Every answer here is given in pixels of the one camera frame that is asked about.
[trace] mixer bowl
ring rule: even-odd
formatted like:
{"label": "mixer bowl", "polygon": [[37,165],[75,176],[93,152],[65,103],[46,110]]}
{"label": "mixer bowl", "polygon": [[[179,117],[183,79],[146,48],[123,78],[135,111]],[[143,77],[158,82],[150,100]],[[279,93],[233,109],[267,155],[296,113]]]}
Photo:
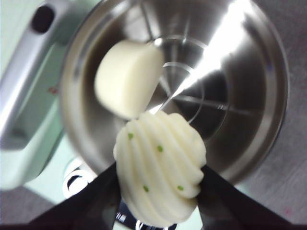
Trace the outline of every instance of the mixer bowl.
{"label": "mixer bowl", "polygon": [[66,55],[61,106],[73,145],[96,173],[114,162],[126,121],[99,104],[94,77],[123,39],[164,53],[149,111],[182,114],[202,136],[208,165],[231,183],[255,168],[278,134],[288,83],[278,35],[253,2],[107,0],[92,10]]}

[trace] green specks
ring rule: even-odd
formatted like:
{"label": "green specks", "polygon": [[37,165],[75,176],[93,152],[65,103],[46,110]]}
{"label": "green specks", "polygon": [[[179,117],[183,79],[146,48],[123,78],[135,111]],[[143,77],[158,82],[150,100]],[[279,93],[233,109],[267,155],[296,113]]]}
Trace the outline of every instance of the green specks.
{"label": "green specks", "polygon": [[145,192],[147,192],[147,193],[149,192],[149,189],[148,189],[147,186],[144,185],[144,186],[143,186],[143,189],[145,190]]}
{"label": "green specks", "polygon": [[133,133],[128,133],[129,140],[133,138]]}
{"label": "green specks", "polygon": [[158,145],[157,149],[159,152],[163,152],[163,147],[161,145]]}
{"label": "green specks", "polygon": [[180,191],[184,190],[184,188],[181,185],[178,185],[177,189],[179,189]]}

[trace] countertop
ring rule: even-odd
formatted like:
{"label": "countertop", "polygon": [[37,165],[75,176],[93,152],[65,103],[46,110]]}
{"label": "countertop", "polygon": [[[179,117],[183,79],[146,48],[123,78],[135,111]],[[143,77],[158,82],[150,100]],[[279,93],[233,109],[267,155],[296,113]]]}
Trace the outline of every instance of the countertop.
{"label": "countertop", "polygon": [[255,0],[280,34],[290,90],[279,136],[238,188],[292,223],[307,224],[307,1]]}

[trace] gray countertop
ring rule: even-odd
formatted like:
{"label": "gray countertop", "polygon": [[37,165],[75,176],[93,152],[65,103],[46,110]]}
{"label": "gray countertop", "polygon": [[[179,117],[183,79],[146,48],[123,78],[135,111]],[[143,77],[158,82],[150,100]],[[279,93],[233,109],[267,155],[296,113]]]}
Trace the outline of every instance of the gray countertop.
{"label": "gray countertop", "polygon": [[[255,2],[281,36],[289,64],[290,93],[275,145],[238,188],[287,220],[307,224],[307,0]],[[1,222],[27,222],[51,206],[23,188],[3,192]]]}

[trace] ridged dough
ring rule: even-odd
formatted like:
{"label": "ridged dough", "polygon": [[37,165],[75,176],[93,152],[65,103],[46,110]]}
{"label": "ridged dough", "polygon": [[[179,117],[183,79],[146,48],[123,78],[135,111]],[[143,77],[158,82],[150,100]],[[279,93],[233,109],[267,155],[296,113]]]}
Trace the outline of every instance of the ridged dough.
{"label": "ridged dough", "polygon": [[122,197],[136,219],[162,228],[189,218],[206,148],[181,115],[141,114],[120,130],[113,153]]}

